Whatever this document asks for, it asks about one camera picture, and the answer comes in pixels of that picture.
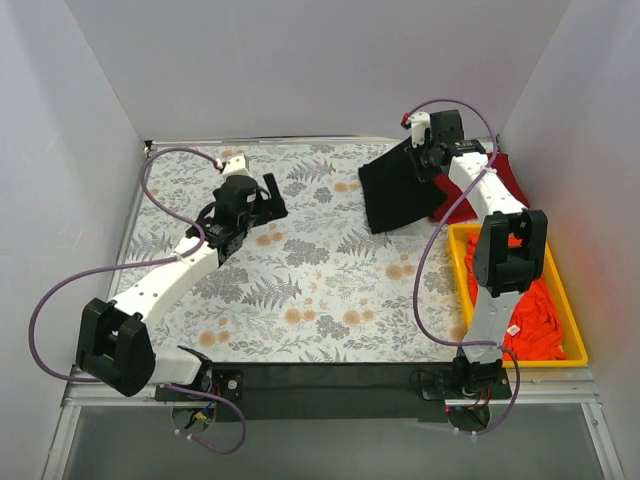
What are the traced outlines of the black t-shirt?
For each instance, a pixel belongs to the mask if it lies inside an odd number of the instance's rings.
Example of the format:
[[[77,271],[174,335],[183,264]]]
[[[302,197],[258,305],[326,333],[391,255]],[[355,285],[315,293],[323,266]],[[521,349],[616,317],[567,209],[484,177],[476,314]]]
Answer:
[[[414,149],[411,138],[407,138],[358,169],[373,234],[430,217],[447,199],[433,178],[416,168],[415,160],[422,150]]]

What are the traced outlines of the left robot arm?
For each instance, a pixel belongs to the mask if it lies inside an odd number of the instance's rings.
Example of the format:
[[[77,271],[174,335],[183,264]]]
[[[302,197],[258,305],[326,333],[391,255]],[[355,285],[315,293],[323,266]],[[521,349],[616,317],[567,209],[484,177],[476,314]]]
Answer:
[[[242,247],[252,228],[287,214],[273,174],[261,182],[247,175],[226,176],[169,257],[129,289],[84,307],[77,366],[127,397],[148,385],[177,384],[188,398],[205,398],[213,386],[210,360],[187,347],[155,348],[150,333],[187,292]]]

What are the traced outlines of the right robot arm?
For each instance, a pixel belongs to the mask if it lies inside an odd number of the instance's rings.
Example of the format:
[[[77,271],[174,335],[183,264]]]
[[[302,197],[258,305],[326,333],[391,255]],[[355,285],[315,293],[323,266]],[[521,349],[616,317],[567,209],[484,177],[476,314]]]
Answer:
[[[472,322],[454,360],[433,380],[435,397],[471,398],[506,380],[500,346],[515,307],[542,274],[548,221],[509,192],[482,145],[462,133],[433,135],[424,163],[447,171],[482,221],[472,259]]]

